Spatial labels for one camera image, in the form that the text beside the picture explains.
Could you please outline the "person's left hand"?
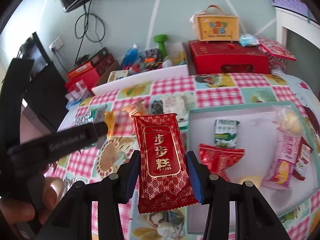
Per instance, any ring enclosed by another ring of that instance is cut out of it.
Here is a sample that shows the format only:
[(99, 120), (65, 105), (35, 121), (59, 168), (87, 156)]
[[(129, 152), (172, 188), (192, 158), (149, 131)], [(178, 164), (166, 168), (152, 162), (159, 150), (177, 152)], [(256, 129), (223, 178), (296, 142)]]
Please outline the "person's left hand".
[(56, 208), (62, 198), (65, 185), (61, 178), (47, 177), (44, 180), (44, 187), (41, 197), (40, 210), (32, 199), (17, 199), (12, 197), (1, 198), (1, 213), (11, 229), (16, 229), (17, 223), (26, 223), (38, 216), (38, 221), (43, 225), (50, 214)]

